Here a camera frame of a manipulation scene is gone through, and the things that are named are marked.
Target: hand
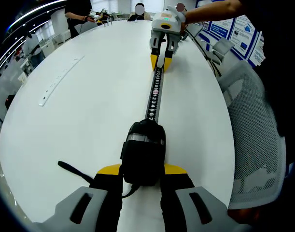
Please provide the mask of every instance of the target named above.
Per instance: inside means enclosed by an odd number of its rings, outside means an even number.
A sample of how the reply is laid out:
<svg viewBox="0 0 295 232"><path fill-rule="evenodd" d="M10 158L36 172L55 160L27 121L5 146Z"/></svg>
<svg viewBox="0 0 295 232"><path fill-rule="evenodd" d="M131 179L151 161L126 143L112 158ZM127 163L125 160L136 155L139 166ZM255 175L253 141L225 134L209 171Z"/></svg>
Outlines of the hand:
<svg viewBox="0 0 295 232"><path fill-rule="evenodd" d="M182 26L181 26L181 34L183 34L183 32L185 31L185 28L186 28L187 26L188 26L187 24L182 23Z"/></svg>
<svg viewBox="0 0 295 232"><path fill-rule="evenodd" d="M95 22L96 22L96 21L95 21L92 17L90 17L90 16L85 16L83 21L84 21L84 22L92 22L92 23L95 23Z"/></svg>

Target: black cable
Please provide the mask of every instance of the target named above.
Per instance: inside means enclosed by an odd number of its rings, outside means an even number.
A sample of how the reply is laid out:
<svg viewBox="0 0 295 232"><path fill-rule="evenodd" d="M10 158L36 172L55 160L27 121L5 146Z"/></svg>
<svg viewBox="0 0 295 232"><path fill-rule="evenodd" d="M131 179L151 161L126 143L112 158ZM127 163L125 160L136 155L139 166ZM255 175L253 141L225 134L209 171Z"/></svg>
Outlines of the black cable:
<svg viewBox="0 0 295 232"><path fill-rule="evenodd" d="M214 71L214 75L216 76L216 70L215 70L216 67L213 66L213 63L210 61L208 55L207 55L206 52L204 51L204 49L203 49L203 47L201 46L201 44L200 44L200 43L197 41L197 39L196 39L196 38L190 33L190 31L188 31L187 29L185 29L185 31L188 32L189 35L191 35L191 37L195 40L196 44L201 48L201 52L204 53L204 58L205 58L205 60L208 61L208 62L211 64L211 67L212 67L212 69L213 69L213 71Z"/></svg>
<svg viewBox="0 0 295 232"><path fill-rule="evenodd" d="M122 196L122 198L126 198L126 197L131 196L133 193L135 193L135 191L137 191L139 189L139 187L140 187L139 185L133 184L131 186L131 190L129 191L129 193L126 194L125 196Z"/></svg>
<svg viewBox="0 0 295 232"><path fill-rule="evenodd" d="M77 170L76 168L72 167L70 164L67 164L63 161L58 161L57 163L60 167L62 167L63 169L66 169L67 171L76 174L78 176L80 176L81 178L83 178L84 180L86 180L89 184L91 184L93 182L93 178L91 178L90 176L80 172L79 170Z"/></svg>

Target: person's arm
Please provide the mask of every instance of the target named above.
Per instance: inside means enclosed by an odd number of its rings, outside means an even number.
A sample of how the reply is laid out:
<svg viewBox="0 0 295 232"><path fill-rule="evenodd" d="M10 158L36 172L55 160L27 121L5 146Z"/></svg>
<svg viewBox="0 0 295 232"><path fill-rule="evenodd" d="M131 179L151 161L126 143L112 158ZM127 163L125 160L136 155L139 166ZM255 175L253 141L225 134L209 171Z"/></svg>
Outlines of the person's arm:
<svg viewBox="0 0 295 232"><path fill-rule="evenodd" d="M29 46L27 45L26 42L22 46L22 51L23 51L24 57L27 58L27 56L29 55Z"/></svg>
<svg viewBox="0 0 295 232"><path fill-rule="evenodd" d="M77 20L81 20L81 21L88 21L88 22L92 22L92 23L95 23L95 20L90 17L90 16L80 16L80 15L77 15L77 14L74 14L74 13L71 13L71 12L67 12L65 14L66 18L72 18L72 19L77 19Z"/></svg>
<svg viewBox="0 0 295 232"><path fill-rule="evenodd" d="M77 15L77 14L74 14L74 13L71 13L71 12L67 12L65 14L66 18L72 18L72 19L77 19L77 20L81 20L81 21L84 21L85 19L85 16L80 16L80 15Z"/></svg>
<svg viewBox="0 0 295 232"><path fill-rule="evenodd" d="M244 15L245 12L239 0L216 1L187 11L185 24L225 20Z"/></svg>

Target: mesh chair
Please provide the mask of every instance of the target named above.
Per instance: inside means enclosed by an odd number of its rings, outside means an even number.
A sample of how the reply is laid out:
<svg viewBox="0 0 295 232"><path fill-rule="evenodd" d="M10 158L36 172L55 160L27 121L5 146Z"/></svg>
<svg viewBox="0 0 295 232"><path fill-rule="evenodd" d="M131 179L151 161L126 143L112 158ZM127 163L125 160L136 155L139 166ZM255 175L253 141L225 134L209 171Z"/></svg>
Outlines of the mesh chair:
<svg viewBox="0 0 295 232"><path fill-rule="evenodd" d="M209 44L212 47L212 51L206 51L206 55L209 57L209 59L218 64L221 65L221 63L224 60L225 55L230 51L230 49L234 46L233 43L231 43L229 40L225 38L221 38L215 45L211 45L210 43L206 42L205 40L201 40L204 43Z"/></svg>
<svg viewBox="0 0 295 232"><path fill-rule="evenodd" d="M240 61L218 80L228 107L235 146L235 174L229 209L274 201L285 175L285 139L277 132L263 83Z"/></svg>

